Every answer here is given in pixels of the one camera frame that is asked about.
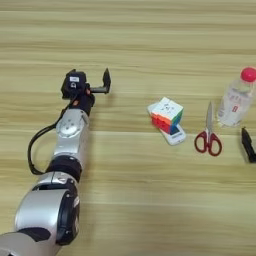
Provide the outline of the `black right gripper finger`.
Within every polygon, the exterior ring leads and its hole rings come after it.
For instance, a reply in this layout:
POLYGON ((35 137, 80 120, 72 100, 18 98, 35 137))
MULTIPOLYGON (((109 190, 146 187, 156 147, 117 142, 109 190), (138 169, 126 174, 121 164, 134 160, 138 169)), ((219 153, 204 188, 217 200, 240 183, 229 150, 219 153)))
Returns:
POLYGON ((245 127, 242 128, 242 144, 247 153, 249 162, 256 163, 256 152, 253 149, 251 137, 245 127))

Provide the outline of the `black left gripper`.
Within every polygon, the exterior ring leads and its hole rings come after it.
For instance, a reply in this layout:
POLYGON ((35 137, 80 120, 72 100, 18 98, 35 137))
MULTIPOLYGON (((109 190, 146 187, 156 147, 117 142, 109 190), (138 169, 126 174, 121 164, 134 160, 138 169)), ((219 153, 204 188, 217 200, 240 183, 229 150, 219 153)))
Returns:
MULTIPOLYGON (((71 69, 67 74, 76 72, 76 69, 71 69)), ((103 74, 103 87, 86 88, 84 92, 75 97, 75 100, 71 103, 71 109, 80 109, 87 115, 90 115, 91 108, 95 103, 95 95, 97 93, 108 94, 111 86, 111 77, 109 69, 106 68, 103 74)))

